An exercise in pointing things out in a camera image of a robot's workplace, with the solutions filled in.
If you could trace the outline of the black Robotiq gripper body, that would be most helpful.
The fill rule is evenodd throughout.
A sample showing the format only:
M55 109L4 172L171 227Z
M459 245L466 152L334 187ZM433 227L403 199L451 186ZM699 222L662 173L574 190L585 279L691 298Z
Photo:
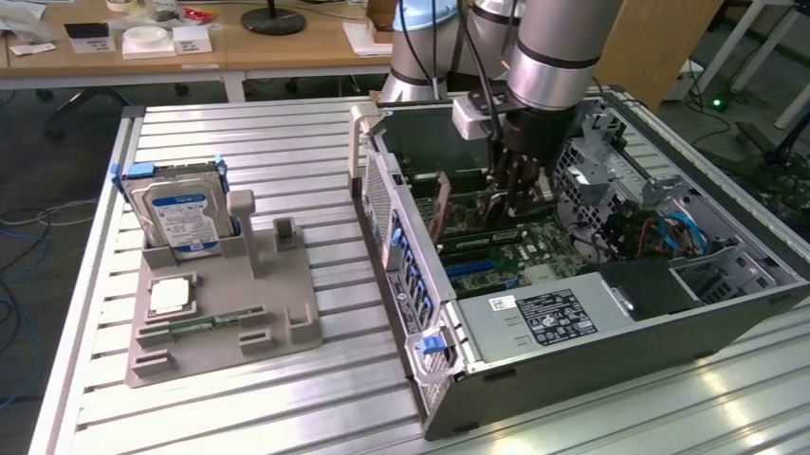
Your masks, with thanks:
M569 137L575 107L558 111L521 109L506 114L503 145L533 159L553 159Z

